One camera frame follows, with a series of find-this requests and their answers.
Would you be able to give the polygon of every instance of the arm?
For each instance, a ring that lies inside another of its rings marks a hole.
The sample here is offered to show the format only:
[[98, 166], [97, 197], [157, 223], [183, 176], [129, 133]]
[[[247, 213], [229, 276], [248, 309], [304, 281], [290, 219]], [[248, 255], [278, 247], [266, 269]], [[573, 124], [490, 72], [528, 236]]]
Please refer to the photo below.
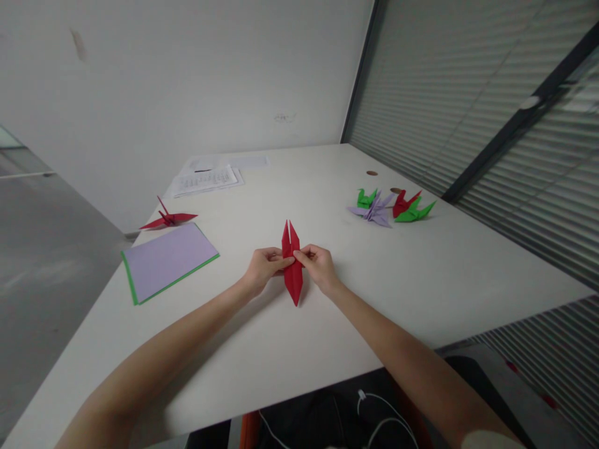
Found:
[[158, 333], [126, 358], [89, 396], [56, 449], [127, 448], [135, 421], [156, 396], [280, 269], [278, 248], [257, 249], [234, 285]]
[[447, 363], [366, 304], [335, 274], [331, 253], [308, 245], [294, 253], [320, 290], [349, 319], [416, 407], [453, 448], [476, 430], [516, 436]]

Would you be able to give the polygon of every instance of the purple origami crane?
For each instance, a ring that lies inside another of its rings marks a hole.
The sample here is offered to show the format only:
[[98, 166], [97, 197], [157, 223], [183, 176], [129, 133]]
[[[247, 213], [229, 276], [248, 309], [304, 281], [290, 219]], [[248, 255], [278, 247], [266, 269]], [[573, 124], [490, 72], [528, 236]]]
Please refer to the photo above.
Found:
[[391, 193], [387, 198], [381, 201], [381, 192], [379, 191], [374, 197], [370, 209], [349, 207], [348, 211], [356, 215], [360, 215], [365, 220], [373, 221], [377, 225], [390, 228], [391, 225], [387, 222], [387, 216], [389, 213], [387, 212], [387, 209], [385, 209], [385, 206], [391, 201], [393, 195], [394, 193]]

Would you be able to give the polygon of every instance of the wall stain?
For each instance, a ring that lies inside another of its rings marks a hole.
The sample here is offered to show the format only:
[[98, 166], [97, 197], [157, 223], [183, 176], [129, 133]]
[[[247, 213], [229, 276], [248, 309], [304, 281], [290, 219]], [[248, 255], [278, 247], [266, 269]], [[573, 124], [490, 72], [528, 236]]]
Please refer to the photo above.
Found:
[[81, 62], [85, 62], [87, 60], [87, 51], [83, 45], [83, 38], [81, 38], [81, 34], [79, 31], [73, 30], [73, 28], [70, 28], [69, 31], [71, 32], [73, 43], [75, 44], [75, 49], [77, 50], [77, 57]]

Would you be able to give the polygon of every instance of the hand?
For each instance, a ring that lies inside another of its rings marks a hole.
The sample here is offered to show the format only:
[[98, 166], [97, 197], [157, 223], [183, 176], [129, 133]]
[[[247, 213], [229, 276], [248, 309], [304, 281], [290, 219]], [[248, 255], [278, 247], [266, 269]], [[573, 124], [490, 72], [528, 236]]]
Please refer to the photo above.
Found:
[[328, 295], [333, 288], [341, 285], [335, 273], [335, 265], [330, 251], [309, 244], [300, 251], [293, 251], [295, 258], [308, 270], [310, 277], [318, 288]]
[[279, 248], [257, 249], [242, 280], [250, 288], [251, 295], [257, 296], [262, 293], [270, 278], [294, 262], [295, 258], [292, 257], [283, 259], [283, 252]]

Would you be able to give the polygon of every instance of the gray floor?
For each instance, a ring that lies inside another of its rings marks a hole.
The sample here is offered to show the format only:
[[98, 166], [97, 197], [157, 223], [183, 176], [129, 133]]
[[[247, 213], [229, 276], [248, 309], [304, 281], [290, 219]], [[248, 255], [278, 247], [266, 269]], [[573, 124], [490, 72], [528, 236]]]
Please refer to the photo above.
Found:
[[0, 179], [0, 445], [128, 248], [60, 177]]

